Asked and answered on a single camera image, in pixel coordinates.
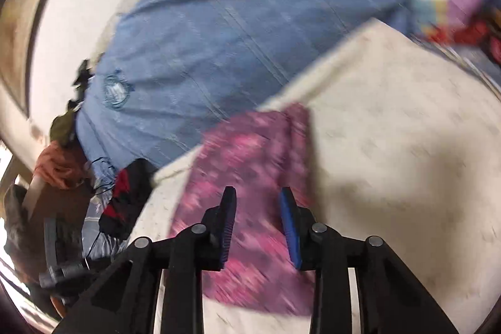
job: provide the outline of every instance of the metal screw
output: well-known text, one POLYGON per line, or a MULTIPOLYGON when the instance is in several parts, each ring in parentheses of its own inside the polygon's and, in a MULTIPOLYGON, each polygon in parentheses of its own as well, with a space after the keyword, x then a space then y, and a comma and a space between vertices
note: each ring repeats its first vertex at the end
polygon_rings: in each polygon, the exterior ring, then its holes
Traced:
POLYGON ((322 232, 327 231, 327 226, 325 224, 320 223, 320 222, 316 222, 315 224, 312 225, 312 230, 313 230, 313 232, 320 234, 322 232))
POLYGON ((383 241, 383 238, 377 236, 377 235, 373 235, 373 236, 370 236, 369 237, 369 245, 370 246, 381 246, 382 244, 384 244, 384 241, 383 241))
POLYGON ((136 248, 146 248, 149 245, 150 241, 148 241, 148 238, 137 238, 134 241, 134 246, 136 248))
POLYGON ((191 227, 191 231, 194 234, 203 234, 205 231, 207 231, 207 227, 204 224, 195 224, 191 227))

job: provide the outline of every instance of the pink cloth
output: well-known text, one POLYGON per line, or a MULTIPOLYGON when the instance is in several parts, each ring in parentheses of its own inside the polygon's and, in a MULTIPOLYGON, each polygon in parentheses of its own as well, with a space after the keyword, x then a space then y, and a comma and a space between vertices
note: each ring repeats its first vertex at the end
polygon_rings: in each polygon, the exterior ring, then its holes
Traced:
POLYGON ((309 112, 250 112, 219 124, 204 138, 169 236, 200 222, 225 186, 237 194, 230 258, 222 272, 204 272, 204 295, 258 311, 311 314, 314 275, 298 272, 281 225, 279 191, 290 186, 309 207, 309 112))

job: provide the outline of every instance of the pink floral cloth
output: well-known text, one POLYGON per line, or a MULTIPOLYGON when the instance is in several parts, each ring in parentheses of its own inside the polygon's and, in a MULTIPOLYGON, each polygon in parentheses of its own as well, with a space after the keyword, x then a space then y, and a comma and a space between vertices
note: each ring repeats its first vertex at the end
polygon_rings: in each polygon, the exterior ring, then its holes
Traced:
POLYGON ((289 258, 281 225, 279 191, 290 186, 309 207, 309 112, 299 104, 284 112, 249 112, 219 124, 204 138, 170 237, 200 222, 225 186, 236 188, 230 258, 222 272, 204 272, 204 295, 258 311, 311 314, 314 277, 289 258))

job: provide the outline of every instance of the blue blanket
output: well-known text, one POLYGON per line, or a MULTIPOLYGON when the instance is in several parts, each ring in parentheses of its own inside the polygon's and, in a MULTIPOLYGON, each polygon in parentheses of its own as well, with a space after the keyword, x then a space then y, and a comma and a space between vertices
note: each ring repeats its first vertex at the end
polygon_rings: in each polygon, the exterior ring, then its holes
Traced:
POLYGON ((122 16, 77 133, 97 177, 168 164, 255 109, 371 17, 407 33, 408 0, 140 0, 122 16))

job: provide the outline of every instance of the red and black cloth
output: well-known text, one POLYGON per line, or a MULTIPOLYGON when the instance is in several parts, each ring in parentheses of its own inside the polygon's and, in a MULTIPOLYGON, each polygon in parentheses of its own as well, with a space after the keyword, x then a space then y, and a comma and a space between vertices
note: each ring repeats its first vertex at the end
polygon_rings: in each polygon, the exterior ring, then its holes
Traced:
POLYGON ((118 173, 113 196, 99 218, 100 232, 113 238, 129 237, 152 191, 152 167, 146 159, 136 159, 118 173))

